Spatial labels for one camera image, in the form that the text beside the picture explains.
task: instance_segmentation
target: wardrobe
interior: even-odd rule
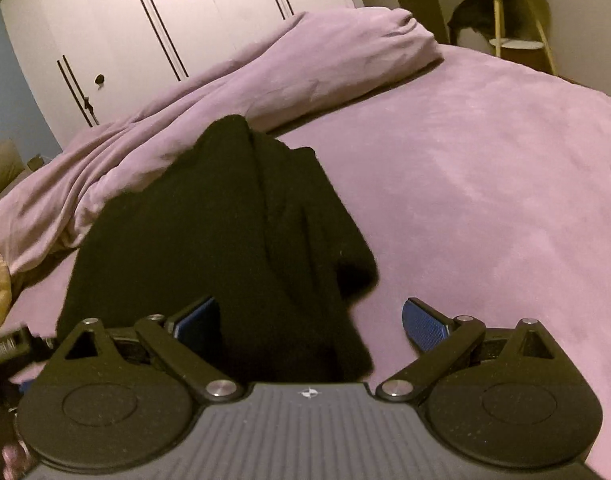
[[[62,147],[230,58],[303,10],[361,0],[2,0],[23,74]]]

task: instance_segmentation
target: black garment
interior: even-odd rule
[[[105,206],[79,251],[58,321],[131,326],[203,295],[221,306],[215,366],[241,382],[354,381],[371,359],[349,300],[374,258],[313,150],[212,124],[140,193]]]

